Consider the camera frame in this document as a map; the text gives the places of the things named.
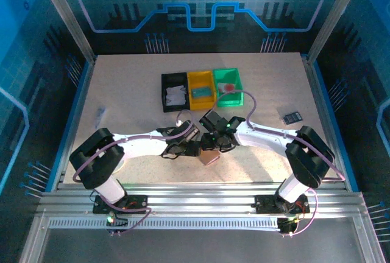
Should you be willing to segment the brown leather card holder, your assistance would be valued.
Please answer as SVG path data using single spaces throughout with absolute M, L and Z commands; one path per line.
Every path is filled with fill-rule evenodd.
M 201 151 L 199 160 L 204 166 L 207 166 L 220 158 L 220 152 L 216 150 Z

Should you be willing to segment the teal chip card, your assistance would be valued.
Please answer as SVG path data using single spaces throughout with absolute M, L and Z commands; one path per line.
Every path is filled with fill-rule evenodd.
M 192 98 L 211 97 L 212 92 L 208 86 L 193 88 L 191 90 Z

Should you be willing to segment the small black chip card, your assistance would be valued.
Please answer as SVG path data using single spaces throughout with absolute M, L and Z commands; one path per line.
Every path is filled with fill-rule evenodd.
M 286 114 L 282 117 L 282 119 L 286 125 L 291 125 L 303 121 L 303 118 L 298 111 Z

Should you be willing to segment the green plastic bin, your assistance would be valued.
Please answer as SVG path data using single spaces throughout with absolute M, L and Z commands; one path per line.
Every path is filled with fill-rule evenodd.
M 224 68 L 213 70 L 214 85 L 216 88 L 217 98 L 222 94 L 218 93 L 217 83 L 233 83 L 235 90 L 242 90 L 243 86 L 239 71 L 237 68 Z M 219 102 L 219 107 L 238 107 L 243 105 L 243 93 L 231 93 L 223 97 Z

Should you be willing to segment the black plastic bin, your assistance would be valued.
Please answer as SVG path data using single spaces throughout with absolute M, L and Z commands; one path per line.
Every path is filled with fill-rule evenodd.
M 180 85 L 183 85 L 186 88 L 186 95 L 185 95 L 186 104 L 179 105 L 179 106 L 167 106 L 166 89 L 169 87 L 180 86 Z M 169 74 L 161 75 L 161 102 L 163 106 L 163 111 L 165 113 L 190 109 L 190 98 L 188 93 L 188 78 L 186 72 L 177 72 L 177 73 L 169 73 Z

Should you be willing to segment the yellow plastic bin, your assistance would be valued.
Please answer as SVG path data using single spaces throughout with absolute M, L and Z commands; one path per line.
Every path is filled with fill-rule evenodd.
M 216 89 L 212 71 L 192 71 L 187 73 L 188 93 L 190 98 L 191 110 L 209 110 L 216 101 Z M 211 89 L 211 97 L 192 98 L 191 90 L 193 88 L 208 86 Z

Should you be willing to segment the small black controller board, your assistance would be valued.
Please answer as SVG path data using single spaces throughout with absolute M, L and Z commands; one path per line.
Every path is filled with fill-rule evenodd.
M 278 218 L 277 227 L 281 234 L 290 235 L 297 231 L 299 221 L 297 218 Z

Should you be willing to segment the aluminium frame rail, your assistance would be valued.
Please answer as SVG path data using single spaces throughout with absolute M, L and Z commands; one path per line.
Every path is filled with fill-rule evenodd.
M 163 183 L 126 184 L 128 194 L 146 195 L 152 215 L 157 217 L 245 217 L 256 195 L 271 195 L 277 183 Z M 309 193 L 318 218 L 353 217 L 367 214 L 362 193 L 349 192 L 344 183 L 324 183 Z M 90 191 L 80 184 L 60 184 L 55 192 L 42 195 L 36 212 L 47 216 L 90 217 L 93 202 Z

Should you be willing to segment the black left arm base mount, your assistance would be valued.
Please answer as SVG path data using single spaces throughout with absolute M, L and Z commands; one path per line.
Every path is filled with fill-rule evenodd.
M 125 195 L 122 199 L 114 204 L 121 210 L 110 207 L 103 199 L 97 195 L 94 199 L 93 214 L 109 214 L 113 212 L 115 214 L 128 214 L 125 209 L 143 209 L 147 206 L 146 195 Z

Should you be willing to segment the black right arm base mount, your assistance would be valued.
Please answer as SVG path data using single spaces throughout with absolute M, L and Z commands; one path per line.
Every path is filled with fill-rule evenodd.
M 257 214 L 303 214 L 310 213 L 310 206 L 306 195 L 302 194 L 293 202 L 287 202 L 276 195 L 256 195 L 251 204 Z

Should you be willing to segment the aluminium frame post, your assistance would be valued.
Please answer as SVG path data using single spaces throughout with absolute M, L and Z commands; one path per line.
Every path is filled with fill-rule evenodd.
M 82 55 L 85 57 L 89 65 L 94 65 L 96 61 L 96 56 L 81 28 L 79 23 L 76 20 L 76 17 L 71 10 L 71 7 L 68 4 L 67 0 L 51 0 L 57 13 L 60 15 L 61 19 L 65 23 L 65 26 L 68 28 L 71 36 L 73 37 L 75 43 L 80 49 Z
M 327 15 L 320 31 L 318 32 L 308 54 L 307 63 L 311 66 L 314 65 L 317 57 L 321 53 L 321 50 L 325 46 L 325 43 L 329 39 L 333 29 L 336 27 L 342 14 L 345 12 L 350 0 L 335 0 L 332 8 Z

